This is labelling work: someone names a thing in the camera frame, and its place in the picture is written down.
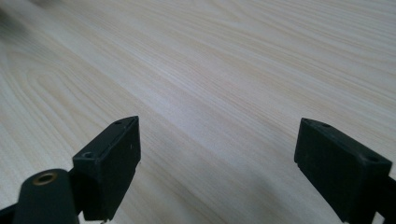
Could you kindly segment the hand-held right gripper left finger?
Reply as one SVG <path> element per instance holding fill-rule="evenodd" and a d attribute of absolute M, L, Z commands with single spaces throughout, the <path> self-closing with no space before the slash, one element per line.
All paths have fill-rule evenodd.
<path fill-rule="evenodd" d="M 139 117 L 111 123 L 73 157 L 77 211 L 89 221 L 111 220 L 141 160 Z"/>

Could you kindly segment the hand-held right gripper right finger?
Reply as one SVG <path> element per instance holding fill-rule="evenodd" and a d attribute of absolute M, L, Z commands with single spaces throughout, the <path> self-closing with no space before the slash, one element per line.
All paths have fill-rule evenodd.
<path fill-rule="evenodd" d="M 301 119 L 294 161 L 347 224 L 393 224 L 392 162 L 333 126 Z"/>

